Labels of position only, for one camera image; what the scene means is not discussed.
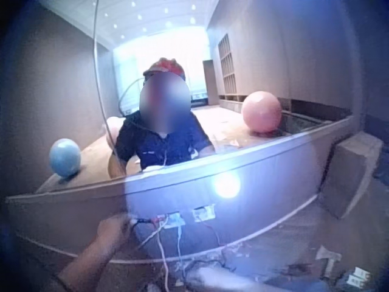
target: hand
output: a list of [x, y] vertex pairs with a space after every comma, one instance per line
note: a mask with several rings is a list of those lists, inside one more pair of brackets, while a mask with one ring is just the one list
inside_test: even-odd
[[130, 214], [117, 214], [100, 222], [96, 243], [104, 254], [113, 256], [129, 238], [130, 230]]

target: electrical outlet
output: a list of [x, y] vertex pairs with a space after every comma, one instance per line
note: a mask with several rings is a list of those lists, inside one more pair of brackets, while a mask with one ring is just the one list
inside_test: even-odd
[[164, 226], [165, 229], [175, 228], [185, 225], [184, 219], [181, 217], [180, 212], [171, 213], [167, 215], [168, 223]]
[[215, 219], [215, 204], [195, 208], [192, 210], [192, 214], [194, 217], [194, 222], [202, 222]]

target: shelving unit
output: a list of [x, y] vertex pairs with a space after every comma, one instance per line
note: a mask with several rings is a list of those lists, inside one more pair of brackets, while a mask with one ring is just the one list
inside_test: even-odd
[[229, 94], [236, 93], [235, 73], [233, 68], [232, 54], [228, 34], [226, 34], [224, 38], [220, 41], [218, 47], [221, 71], [224, 82], [224, 90], [227, 94], [226, 96], [228, 96]]

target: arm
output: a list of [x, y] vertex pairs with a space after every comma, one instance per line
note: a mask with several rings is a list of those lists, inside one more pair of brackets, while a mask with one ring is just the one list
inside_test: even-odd
[[105, 266], [126, 242], [129, 232], [128, 214], [101, 221], [97, 238], [58, 277], [74, 292], [95, 291]]
[[191, 146], [199, 153], [199, 158], [215, 154], [215, 148], [212, 142], [193, 113], [190, 113], [189, 128]]
[[206, 146], [205, 148], [203, 148], [202, 150], [200, 150], [199, 152], [199, 158], [203, 158], [203, 157], [206, 157], [206, 156], [209, 156], [209, 155], [213, 155], [215, 154], [215, 148], [213, 145], [210, 145], [210, 146]]
[[137, 139], [134, 125], [130, 121], [131, 118], [128, 117], [124, 121], [116, 139], [115, 149], [118, 157], [112, 153], [109, 158], [108, 174], [110, 178], [125, 176], [127, 162], [135, 154]]
[[117, 159], [114, 154], [111, 154], [111, 157], [109, 157], [108, 161], [108, 174], [110, 178], [119, 178], [121, 176], [126, 176], [126, 162], [124, 160], [121, 160], [120, 158]]

